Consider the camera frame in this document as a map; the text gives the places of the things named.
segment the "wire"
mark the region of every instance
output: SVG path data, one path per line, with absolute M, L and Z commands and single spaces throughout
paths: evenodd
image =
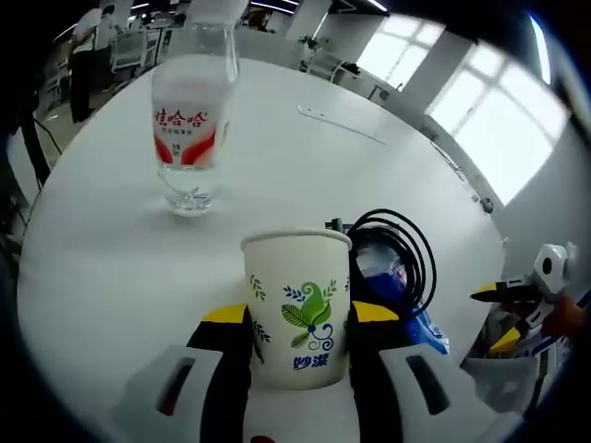
M 379 214 L 396 218 L 408 227 L 404 228 L 399 222 L 375 217 Z M 422 299 L 425 293 L 427 270 L 420 247 L 411 233 L 418 235 L 427 250 L 429 265 L 433 274 L 430 290 L 424 302 Z M 433 294 L 437 287 L 437 269 L 427 238 L 412 221 L 394 210 L 371 210 L 356 221 L 348 230 L 347 235 L 353 242 L 349 262 L 351 267 L 351 291 L 356 300 L 385 305 L 394 311 L 401 320 L 414 318 L 427 309 L 433 300 Z M 401 300 L 395 302 L 383 300 L 371 288 L 359 269 L 357 264 L 359 251 L 368 245 L 375 244 L 385 245 L 392 249 L 404 266 L 406 287 Z
M 62 152 L 62 150 L 60 150 L 59 146 L 58 146 L 58 145 L 57 145 L 57 143 L 55 142 L 55 138 L 54 138 L 54 135 L 52 134 L 52 132 L 51 132 L 49 129 L 47 129 L 45 126 L 43 126 L 43 125 L 41 124 L 41 122 L 40 122 L 39 120 L 37 120 L 35 117 L 33 117 L 33 120 L 35 121 L 35 123 L 36 123 L 37 125 L 39 125 L 39 126 L 40 126 L 40 127 L 43 129 L 43 131 L 45 131 L 47 134 L 49 134 L 49 137 L 50 137 L 50 139 L 53 141 L 55 148 L 56 148 L 56 149 L 57 149 L 57 151 L 59 152 L 59 155 L 62 155 L 62 154 L 63 154 L 63 152 Z

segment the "paper cup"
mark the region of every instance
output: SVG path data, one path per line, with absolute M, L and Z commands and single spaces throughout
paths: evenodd
M 242 242 L 255 384 L 315 389 L 343 377 L 350 247 L 346 235 L 315 229 L 263 233 Z

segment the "table surface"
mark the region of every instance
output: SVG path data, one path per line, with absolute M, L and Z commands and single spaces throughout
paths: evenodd
M 424 232 L 438 267 L 428 309 L 460 362 L 488 312 L 468 295 L 501 276 L 492 220 L 429 141 L 324 80 L 243 60 L 211 212 L 167 210 L 151 138 L 150 79 L 112 98 L 74 139 L 34 208 L 18 282 L 20 326 L 59 398 L 97 420 L 126 381 L 202 316 L 242 299 L 240 240 L 264 229 L 353 222 L 397 210 Z M 363 126 L 381 144 L 301 115 Z

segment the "cable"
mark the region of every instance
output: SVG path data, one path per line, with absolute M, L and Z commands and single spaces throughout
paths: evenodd
M 43 131 L 45 131 L 47 134 L 49 134 L 49 137 L 50 137 L 50 139 L 53 141 L 55 148 L 56 148 L 56 149 L 57 149 L 57 151 L 59 152 L 59 155 L 62 155 L 62 154 L 63 154 L 63 152 L 62 152 L 62 150 L 60 150 L 60 149 L 59 149 L 59 146 L 57 146 L 57 143 L 55 142 L 54 135 L 51 133 L 51 131 L 50 131 L 49 129 L 47 129 L 45 126 L 43 126 L 43 125 L 41 124 L 41 122 L 40 122 L 39 120 L 37 120 L 35 117 L 33 117 L 33 120 L 35 121 L 35 123 L 36 123 L 37 125 L 39 125 L 39 126 L 40 126 L 40 127 L 43 129 Z
M 396 218 L 399 222 L 405 223 L 408 228 L 404 228 L 399 222 L 375 217 L 379 214 Z M 433 273 L 430 291 L 424 302 L 422 298 L 427 280 L 425 260 L 411 233 L 418 235 L 427 250 L 429 264 Z M 371 210 L 356 221 L 348 230 L 347 235 L 353 242 L 349 266 L 351 268 L 351 292 L 356 300 L 384 305 L 395 312 L 401 320 L 414 318 L 427 309 L 433 300 L 433 294 L 437 287 L 437 269 L 427 238 L 412 221 L 394 210 Z M 406 272 L 406 287 L 401 300 L 396 302 L 383 300 L 363 277 L 357 264 L 357 257 L 361 249 L 372 244 L 385 245 L 400 258 Z

